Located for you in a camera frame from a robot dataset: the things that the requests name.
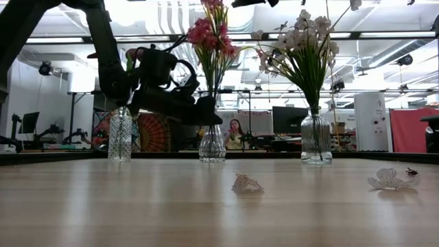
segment table surface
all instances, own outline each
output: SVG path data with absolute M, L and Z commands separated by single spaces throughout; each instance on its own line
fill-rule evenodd
M 394 167 L 419 188 L 375 190 Z M 236 173 L 264 192 L 235 194 Z M 104 159 L 0 167 L 0 246 L 439 246 L 439 166 Z

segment red partition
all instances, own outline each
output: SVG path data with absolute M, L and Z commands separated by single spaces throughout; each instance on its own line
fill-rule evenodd
M 390 123 L 395 152 L 426 153 L 425 128 L 427 122 L 421 122 L 421 117 L 437 115 L 439 110 L 423 108 L 417 110 L 392 110 Z

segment woman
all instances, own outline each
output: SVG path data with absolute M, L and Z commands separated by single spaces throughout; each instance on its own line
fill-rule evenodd
M 242 149 L 243 145 L 240 139 L 242 136 L 244 136 L 244 132 L 242 132 L 240 122 L 238 119 L 232 119 L 230 121 L 230 130 L 228 130 L 228 136 L 226 137 L 226 149 Z

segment computer monitor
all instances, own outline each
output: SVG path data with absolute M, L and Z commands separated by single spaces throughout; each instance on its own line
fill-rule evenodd
M 40 113 L 28 113 L 24 114 L 21 120 L 21 127 L 19 134 L 31 134 L 35 131 L 36 122 L 38 121 L 38 116 Z
M 275 134 L 300 134 L 300 124 L 308 115 L 306 108 L 273 106 Z

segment clear glass vase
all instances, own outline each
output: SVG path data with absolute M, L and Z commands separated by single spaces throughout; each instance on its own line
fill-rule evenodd
M 112 113 L 108 159 L 110 161 L 131 160 L 132 118 L 126 107 Z
M 300 126 L 302 132 L 302 163 L 332 164 L 330 125 L 320 114 L 320 107 L 308 108 L 308 116 L 303 119 Z
M 204 135 L 198 150 L 200 161 L 206 163 L 226 160 L 226 148 L 219 125 L 205 126 Z

